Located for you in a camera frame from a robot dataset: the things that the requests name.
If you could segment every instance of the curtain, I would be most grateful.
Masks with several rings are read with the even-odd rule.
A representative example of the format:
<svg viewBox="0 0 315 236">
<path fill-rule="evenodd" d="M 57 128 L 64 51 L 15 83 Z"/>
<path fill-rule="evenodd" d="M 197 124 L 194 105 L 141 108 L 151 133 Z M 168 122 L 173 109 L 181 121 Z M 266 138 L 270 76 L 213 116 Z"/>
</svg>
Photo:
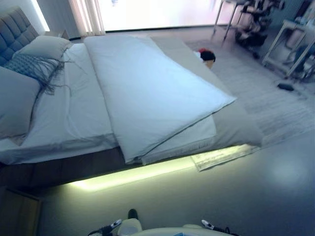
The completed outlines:
<svg viewBox="0 0 315 236">
<path fill-rule="evenodd" d="M 80 36 L 104 35 L 99 0 L 69 0 Z"/>
</svg>

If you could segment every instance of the white duvet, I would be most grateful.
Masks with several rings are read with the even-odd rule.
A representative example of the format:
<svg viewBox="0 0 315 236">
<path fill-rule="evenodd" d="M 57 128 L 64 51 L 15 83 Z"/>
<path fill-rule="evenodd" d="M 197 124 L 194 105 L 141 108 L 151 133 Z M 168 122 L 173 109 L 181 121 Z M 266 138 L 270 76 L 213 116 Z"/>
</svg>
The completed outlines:
<svg viewBox="0 0 315 236">
<path fill-rule="evenodd" d="M 235 100 L 137 38 L 84 43 L 127 163 Z"/>
</svg>

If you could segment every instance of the wooden nightstand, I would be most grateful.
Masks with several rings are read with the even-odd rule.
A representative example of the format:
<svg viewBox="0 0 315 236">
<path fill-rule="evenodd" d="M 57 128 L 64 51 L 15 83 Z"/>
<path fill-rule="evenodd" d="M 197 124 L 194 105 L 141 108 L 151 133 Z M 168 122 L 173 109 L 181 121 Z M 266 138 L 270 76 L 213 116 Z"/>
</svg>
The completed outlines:
<svg viewBox="0 0 315 236">
<path fill-rule="evenodd" d="M 44 35 L 65 38 L 69 40 L 68 34 L 65 30 L 64 31 L 45 31 Z"/>
<path fill-rule="evenodd" d="M 35 236 L 40 207 L 39 199 L 0 187 L 0 235 Z"/>
</svg>

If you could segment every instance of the white pillow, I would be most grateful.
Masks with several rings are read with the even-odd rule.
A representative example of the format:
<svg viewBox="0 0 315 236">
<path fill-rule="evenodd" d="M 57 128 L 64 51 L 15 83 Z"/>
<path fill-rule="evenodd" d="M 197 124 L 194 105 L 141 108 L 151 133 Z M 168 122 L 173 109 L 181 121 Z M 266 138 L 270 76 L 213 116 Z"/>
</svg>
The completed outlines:
<svg viewBox="0 0 315 236">
<path fill-rule="evenodd" d="M 20 145 L 29 131 L 40 85 L 35 79 L 1 66 L 0 74 L 0 139 L 10 138 Z"/>
<path fill-rule="evenodd" d="M 40 35 L 30 44 L 17 51 L 13 57 L 16 54 L 26 54 L 35 57 L 60 60 L 64 51 L 71 46 L 71 42 L 67 39 Z"/>
</svg>

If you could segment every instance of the tufted headboard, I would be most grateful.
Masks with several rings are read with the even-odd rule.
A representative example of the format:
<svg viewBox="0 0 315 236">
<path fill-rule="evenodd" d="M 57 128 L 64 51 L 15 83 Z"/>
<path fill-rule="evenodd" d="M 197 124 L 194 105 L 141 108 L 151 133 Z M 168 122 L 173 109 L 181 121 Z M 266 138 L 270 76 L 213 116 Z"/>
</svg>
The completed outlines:
<svg viewBox="0 0 315 236">
<path fill-rule="evenodd" d="M 24 12 L 18 6 L 0 13 L 0 65 L 38 36 Z"/>
</svg>

